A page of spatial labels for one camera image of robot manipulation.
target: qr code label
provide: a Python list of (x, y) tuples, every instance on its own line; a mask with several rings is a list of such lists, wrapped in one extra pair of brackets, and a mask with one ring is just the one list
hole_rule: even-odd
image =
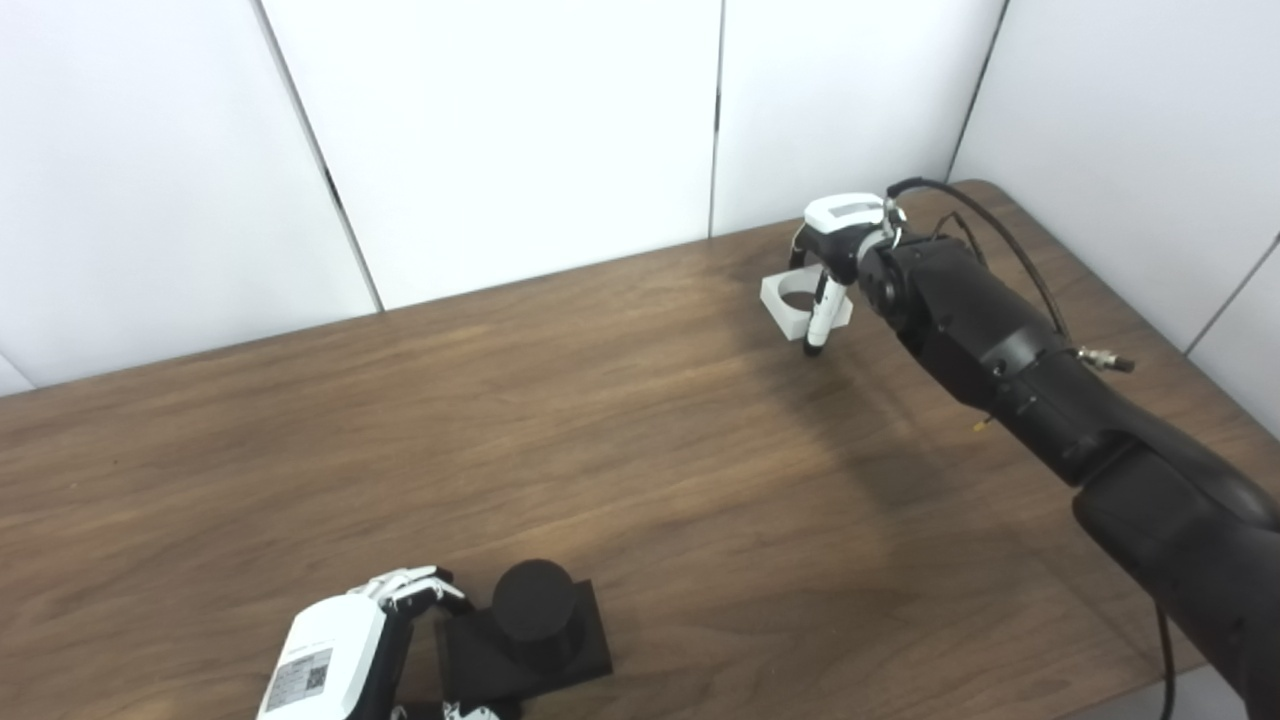
[(271, 678), (271, 689), (266, 694), (266, 711), (323, 693), (329, 676), (330, 657), (333, 648), (314, 652), (276, 667), (275, 676)]

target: cable connector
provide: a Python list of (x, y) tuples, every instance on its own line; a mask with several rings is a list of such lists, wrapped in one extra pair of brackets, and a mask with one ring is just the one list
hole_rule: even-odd
[(1121, 357), (1110, 350), (1089, 350), (1088, 347), (1080, 347), (1075, 351), (1075, 356), (1089, 365), (1094, 370), (1116, 370), (1120, 373), (1132, 373), (1137, 369), (1138, 364), (1126, 357)]
[(892, 197), (886, 197), (884, 214), (881, 217), (881, 231), (884, 233), (884, 237), (893, 237), (893, 215), (897, 211), (897, 202)]

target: white robotic hand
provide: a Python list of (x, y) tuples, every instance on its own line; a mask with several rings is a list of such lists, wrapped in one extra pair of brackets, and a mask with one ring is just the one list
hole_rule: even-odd
[[(394, 706), (412, 621), (435, 606), (451, 615), (474, 610), (452, 580), (449, 571), (434, 565), (401, 568), (298, 612), (259, 706), (259, 720), (498, 719), (493, 710), (463, 712), (448, 702)], [(515, 714), (502, 717), (518, 716), (518, 706)]]

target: sticker label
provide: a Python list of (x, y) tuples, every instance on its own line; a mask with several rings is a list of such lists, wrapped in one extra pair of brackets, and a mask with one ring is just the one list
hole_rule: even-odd
[(845, 215), (852, 215), (854, 213), (861, 213), (863, 210), (879, 210), (881, 205), (877, 202), (852, 202), (850, 205), (841, 205), (840, 208), (831, 209), (832, 218), (844, 218)]
[(314, 652), (276, 667), (275, 678), (271, 679), (271, 692), (266, 696), (266, 711), (323, 693), (325, 679), (329, 676), (330, 657), (333, 648)]

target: black cylinder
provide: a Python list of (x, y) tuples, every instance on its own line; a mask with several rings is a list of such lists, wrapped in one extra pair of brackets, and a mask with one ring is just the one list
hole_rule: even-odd
[(535, 673), (562, 670), (582, 648), (573, 580), (550, 560), (526, 560), (503, 573), (493, 616), (511, 642), (512, 660)]

